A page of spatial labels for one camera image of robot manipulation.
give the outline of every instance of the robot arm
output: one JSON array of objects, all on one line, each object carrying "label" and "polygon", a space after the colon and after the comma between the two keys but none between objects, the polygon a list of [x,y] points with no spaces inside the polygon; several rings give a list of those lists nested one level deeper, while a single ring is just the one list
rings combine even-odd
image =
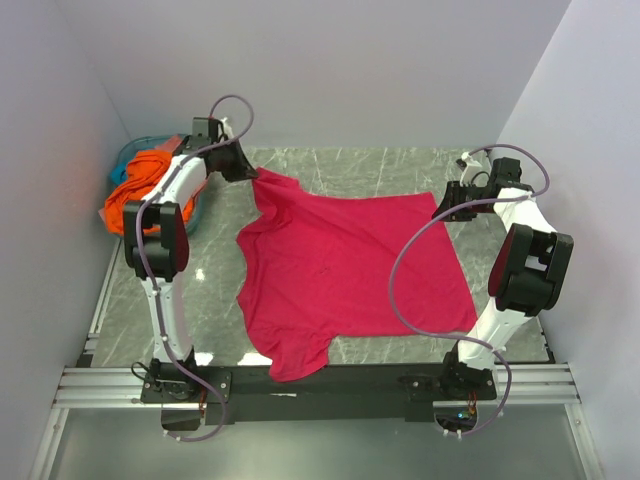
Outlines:
[{"label": "robot arm", "polygon": [[[171,185],[161,191],[160,182],[142,201],[131,201],[124,208],[124,245],[127,264],[134,268],[144,287],[153,325],[153,358],[160,363],[170,363],[160,333],[157,292],[160,292],[161,310],[166,334],[176,358],[190,362],[193,357],[193,341],[187,331],[182,302],[182,272],[189,259],[189,243],[182,218],[182,211],[189,199],[206,184],[212,172],[219,171],[228,182],[256,178],[257,172],[246,159],[239,142],[210,150],[203,157],[195,157],[186,164],[182,160],[190,152],[233,137],[226,119],[195,118],[193,134],[185,138],[176,150],[171,165],[163,178],[175,174]],[[158,289],[147,277],[138,252],[135,219],[142,203],[157,193],[160,196],[144,212],[143,228],[159,226],[156,234],[144,234],[144,248],[150,262]]]},{"label": "robot arm", "polygon": [[[475,165],[464,165],[462,181],[477,175]],[[518,160],[494,161],[485,187],[449,182],[434,217],[448,208],[481,198],[518,198],[531,192],[520,183]],[[560,294],[573,239],[558,233],[544,218],[533,198],[480,205],[455,212],[445,221],[470,221],[477,213],[493,211],[502,220],[507,237],[489,277],[489,303],[468,336],[503,350],[512,335],[542,309],[552,308]],[[475,370],[492,369],[490,350],[472,342],[457,345],[455,362]]]}]

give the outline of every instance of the red t-shirt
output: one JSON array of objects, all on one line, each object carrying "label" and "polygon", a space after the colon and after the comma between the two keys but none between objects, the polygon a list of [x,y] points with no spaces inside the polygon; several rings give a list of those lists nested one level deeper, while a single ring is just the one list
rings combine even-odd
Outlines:
[{"label": "red t-shirt", "polygon": [[[411,335],[391,310],[387,284],[400,249],[435,211],[433,195],[322,197],[259,172],[262,215],[238,235],[247,261],[238,303],[251,342],[273,360],[271,377],[286,382],[322,368],[337,335]],[[405,317],[427,331],[466,332],[477,318],[442,223],[406,255],[395,291]]]}]

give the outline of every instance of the blue basket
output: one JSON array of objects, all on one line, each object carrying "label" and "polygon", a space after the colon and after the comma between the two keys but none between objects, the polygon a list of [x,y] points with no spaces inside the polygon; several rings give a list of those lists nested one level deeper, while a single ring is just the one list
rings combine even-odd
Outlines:
[{"label": "blue basket", "polygon": [[[109,174],[109,179],[117,187],[122,185],[127,180],[127,165],[131,160],[135,158],[138,152],[143,150],[153,150],[158,145],[166,142],[175,135],[159,135],[157,137],[140,137],[127,143],[120,153],[118,153],[118,159],[115,168]],[[193,209],[191,218],[185,225],[187,235],[191,235],[198,228],[200,219],[202,218],[203,199],[202,195],[198,195],[196,199],[196,205]]]}]

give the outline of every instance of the gray marble surface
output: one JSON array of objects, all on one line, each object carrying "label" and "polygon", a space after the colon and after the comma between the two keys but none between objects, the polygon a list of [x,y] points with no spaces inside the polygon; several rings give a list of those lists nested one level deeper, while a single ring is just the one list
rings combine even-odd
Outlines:
[{"label": "gray marble surface", "polygon": [[[447,180],[459,178],[454,160],[462,150],[427,148],[282,148],[247,149],[254,166],[296,177],[312,193],[336,197],[374,197],[431,191],[440,201]],[[200,364],[264,364],[249,341],[236,302],[245,279],[244,257],[235,239],[258,218],[249,182],[227,184],[210,178],[203,193],[204,214],[190,237],[191,255],[184,276],[185,315]],[[472,292],[476,311],[487,301],[486,281],[504,239],[496,216],[447,224]],[[152,352],[149,309],[140,282],[120,251],[110,295],[100,319],[94,367],[147,362]],[[334,339],[333,364],[439,362],[451,341],[420,336]],[[537,320],[520,329],[507,345],[510,361],[547,361]]]}]

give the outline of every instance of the t-shirt sleeve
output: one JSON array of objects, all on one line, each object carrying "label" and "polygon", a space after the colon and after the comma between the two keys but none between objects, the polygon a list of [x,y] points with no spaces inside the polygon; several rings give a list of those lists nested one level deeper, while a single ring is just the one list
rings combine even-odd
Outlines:
[{"label": "t-shirt sleeve", "polygon": [[258,352],[272,359],[269,374],[276,382],[298,380],[327,365],[331,338],[322,333],[278,326],[249,331],[249,339]]}]

